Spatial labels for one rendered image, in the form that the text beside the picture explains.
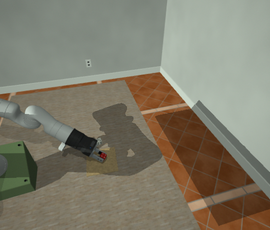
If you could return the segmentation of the white die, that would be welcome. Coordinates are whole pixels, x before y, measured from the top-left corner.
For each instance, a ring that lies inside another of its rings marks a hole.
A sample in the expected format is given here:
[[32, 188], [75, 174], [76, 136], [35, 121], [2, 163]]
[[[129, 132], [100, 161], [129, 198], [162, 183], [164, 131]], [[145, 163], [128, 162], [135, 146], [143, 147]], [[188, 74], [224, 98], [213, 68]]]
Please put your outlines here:
[[97, 141], [97, 144], [98, 144], [98, 145], [101, 145], [101, 144], [102, 144], [101, 138], [98, 138], [98, 139], [96, 139], [96, 140], [98, 140], [98, 141]]

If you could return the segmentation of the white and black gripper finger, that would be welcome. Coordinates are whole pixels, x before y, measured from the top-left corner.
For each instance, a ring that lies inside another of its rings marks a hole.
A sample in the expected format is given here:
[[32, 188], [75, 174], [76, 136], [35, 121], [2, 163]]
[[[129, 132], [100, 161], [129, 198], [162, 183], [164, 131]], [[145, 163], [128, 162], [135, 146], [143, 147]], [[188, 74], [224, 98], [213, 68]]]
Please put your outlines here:
[[101, 155], [101, 153], [107, 154], [107, 153], [101, 151], [100, 149], [96, 148], [97, 145], [98, 145], [98, 144], [96, 144], [95, 147], [94, 147], [94, 149], [93, 149], [95, 152], [97, 152], [97, 153], [100, 154], [100, 155]]
[[95, 154], [93, 154], [93, 153], [94, 153], [94, 150], [92, 151], [92, 153], [90, 154], [89, 157], [92, 157], [92, 158], [94, 158], [94, 159], [96, 159], [96, 160], [98, 160], [98, 161], [100, 161], [100, 162], [103, 162], [104, 158], [102, 158], [102, 157], [100, 157], [100, 156], [98, 156], [98, 155], [95, 155]]

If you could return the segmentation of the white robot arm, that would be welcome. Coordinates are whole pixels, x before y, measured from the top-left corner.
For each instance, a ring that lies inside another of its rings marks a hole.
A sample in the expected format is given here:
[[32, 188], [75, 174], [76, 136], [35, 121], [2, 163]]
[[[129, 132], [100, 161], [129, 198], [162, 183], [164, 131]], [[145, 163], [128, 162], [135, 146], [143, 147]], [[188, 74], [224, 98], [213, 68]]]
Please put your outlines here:
[[[0, 98], [0, 117], [9, 119], [27, 129], [37, 129], [42, 124], [44, 132], [54, 138], [64, 124], [40, 106], [31, 105], [23, 113], [17, 103], [2, 98]], [[7, 168], [8, 161], [0, 154], [0, 176], [6, 172]]]

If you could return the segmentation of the red die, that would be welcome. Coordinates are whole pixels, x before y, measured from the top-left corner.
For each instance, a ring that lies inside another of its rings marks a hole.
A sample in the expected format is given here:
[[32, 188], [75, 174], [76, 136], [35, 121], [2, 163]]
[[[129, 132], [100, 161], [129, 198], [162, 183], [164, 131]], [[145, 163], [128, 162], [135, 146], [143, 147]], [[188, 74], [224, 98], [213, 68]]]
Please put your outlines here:
[[[105, 153], [103, 153], [103, 152], [102, 152], [101, 155], [100, 155], [100, 157], [103, 158], [104, 160], [105, 160], [106, 156], [107, 156], [107, 155], [106, 155]], [[103, 160], [103, 161], [104, 161], [104, 160]]]

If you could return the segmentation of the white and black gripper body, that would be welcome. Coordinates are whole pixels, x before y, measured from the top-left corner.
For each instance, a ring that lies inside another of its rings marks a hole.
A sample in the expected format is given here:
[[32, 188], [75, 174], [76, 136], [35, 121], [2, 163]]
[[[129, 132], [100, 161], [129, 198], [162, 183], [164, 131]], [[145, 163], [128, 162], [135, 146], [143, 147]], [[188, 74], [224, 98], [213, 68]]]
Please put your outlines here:
[[59, 140], [61, 145], [59, 150], [63, 151], [66, 145], [81, 151], [84, 155], [90, 156], [97, 140], [86, 136], [84, 133], [72, 128], [69, 125], [63, 124], [55, 135], [55, 138]]

